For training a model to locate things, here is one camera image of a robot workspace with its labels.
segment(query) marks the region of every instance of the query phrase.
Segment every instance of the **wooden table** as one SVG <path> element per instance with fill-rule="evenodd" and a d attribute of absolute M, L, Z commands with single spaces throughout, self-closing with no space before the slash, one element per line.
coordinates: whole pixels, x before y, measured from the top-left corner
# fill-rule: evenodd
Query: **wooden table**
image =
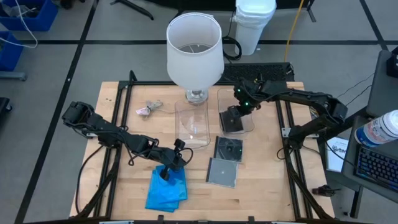
<path fill-rule="evenodd" d="M 117 82 L 104 82 L 99 93 L 96 112 L 108 121 L 111 121 L 117 86 Z M 288 86 L 303 89 L 303 83 L 300 82 L 290 82 Z M 243 162 L 239 165 L 236 188 L 230 189 L 205 182 L 209 158 L 214 153 L 214 140 L 217 135 L 221 135 L 217 99 L 217 90 L 220 88 L 226 87 L 213 86 L 209 89 L 208 115 L 211 142 L 206 148 L 195 151 L 191 163 L 185 167 L 188 200 L 180 202 L 180 208 L 173 213 L 145 209 L 151 172 L 159 163 L 138 158 L 134 161 L 134 167 L 128 166 L 129 157 L 124 148 L 112 219 L 156 220 L 158 215 L 164 215 L 165 220 L 246 221 L 248 216 L 254 216 L 256 221 L 294 220 L 285 162 L 276 157 L 276 152 L 282 147 L 282 140 L 275 103 L 262 103 L 261 110 L 252 114 L 256 128 L 244 137 Z M 145 107 L 146 100 L 161 100 L 164 102 L 163 110 L 173 111 L 175 102 L 184 98 L 185 92 L 178 86 L 133 86 L 127 119 L 129 132 L 157 138 L 160 140 L 160 146 L 174 148 L 175 115 L 155 111 L 149 119 L 143 119 L 136 114 L 136 110 Z M 123 105 L 122 101 L 119 122 Z M 307 106 L 292 104 L 292 111 L 295 124 L 305 124 L 310 121 Z M 306 140 L 304 145 L 318 150 L 313 139 Z M 85 159 L 97 148 L 97 140 L 89 140 Z M 104 152 L 103 149 L 95 155 L 83 171 L 79 194 L 80 209 L 88 203 L 98 188 Z M 320 156 L 308 150 L 301 150 L 301 155 L 308 189 L 326 184 Z M 300 212 L 304 217 L 302 194 L 299 190 L 297 192 L 301 203 Z M 330 198 L 316 195 L 314 197 L 325 211 L 334 217 Z M 108 193 L 105 193 L 103 205 L 106 204 L 107 198 Z M 104 214 L 104 208 L 105 206 L 102 206 L 101 214 Z M 75 207 L 72 206 L 71 215 L 75 214 Z"/>

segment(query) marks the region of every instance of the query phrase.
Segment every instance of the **blue plastic bag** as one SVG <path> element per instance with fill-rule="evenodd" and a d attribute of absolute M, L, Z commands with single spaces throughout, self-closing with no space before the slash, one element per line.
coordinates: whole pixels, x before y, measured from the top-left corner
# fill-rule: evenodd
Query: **blue plastic bag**
<path fill-rule="evenodd" d="M 155 170 L 152 171 L 152 178 L 150 179 L 150 186 L 148 190 L 147 202 L 145 205 L 146 209 L 153 209 L 163 212 L 174 212 L 175 209 L 178 208 L 178 201 L 170 202 L 170 203 L 159 203 L 159 188 L 158 183 L 161 177 Z"/>
<path fill-rule="evenodd" d="M 156 172 L 159 174 L 165 166 L 157 166 Z M 158 186 L 158 199 L 159 203 L 179 202 L 188 198 L 187 182 L 185 179 L 185 171 L 169 170 L 170 178 L 168 181 L 159 177 Z"/>

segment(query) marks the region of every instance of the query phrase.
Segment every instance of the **white lampshade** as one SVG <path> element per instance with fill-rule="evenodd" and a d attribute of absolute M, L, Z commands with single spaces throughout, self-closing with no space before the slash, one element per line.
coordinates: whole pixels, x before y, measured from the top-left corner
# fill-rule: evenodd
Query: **white lampshade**
<path fill-rule="evenodd" d="M 167 28 L 167 72 L 186 90 L 207 90 L 224 72 L 221 27 L 213 16 L 187 13 Z"/>

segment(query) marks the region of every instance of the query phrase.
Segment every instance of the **black keyboard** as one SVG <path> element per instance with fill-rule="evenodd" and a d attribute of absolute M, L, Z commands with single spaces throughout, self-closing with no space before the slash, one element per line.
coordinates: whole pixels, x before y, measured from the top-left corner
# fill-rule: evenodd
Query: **black keyboard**
<path fill-rule="evenodd" d="M 265 80 L 271 81 L 294 81 L 294 71 L 290 63 L 233 63 L 226 64 L 224 74 L 220 81 L 225 81 L 224 77 L 236 81 L 239 77 L 247 80 L 254 80 L 262 74 Z"/>
<path fill-rule="evenodd" d="M 398 192 L 398 159 L 360 147 L 354 175 Z"/>

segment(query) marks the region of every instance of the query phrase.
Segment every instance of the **blue bin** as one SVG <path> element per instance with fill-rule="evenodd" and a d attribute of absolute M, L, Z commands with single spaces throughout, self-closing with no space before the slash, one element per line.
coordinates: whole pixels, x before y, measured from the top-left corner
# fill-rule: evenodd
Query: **blue bin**
<path fill-rule="evenodd" d="M 0 37 L 12 43 L 21 44 L 15 39 L 12 33 L 8 31 L 0 32 Z M 19 56 L 21 56 L 23 47 L 12 45 L 2 40 L 0 40 L 0 42 L 2 45 L 0 50 L 0 71 L 13 71 L 18 63 Z"/>
<path fill-rule="evenodd" d="M 3 3 L 13 7 L 16 6 L 15 0 L 3 0 Z M 48 31 L 52 22 L 57 16 L 58 8 L 52 3 L 51 0 L 18 0 L 19 5 L 26 5 L 31 8 L 32 6 L 42 6 L 39 14 L 35 18 L 24 18 L 26 26 L 30 31 Z M 19 17 L 8 17 L 0 13 L 0 22 L 9 30 L 26 30 Z"/>

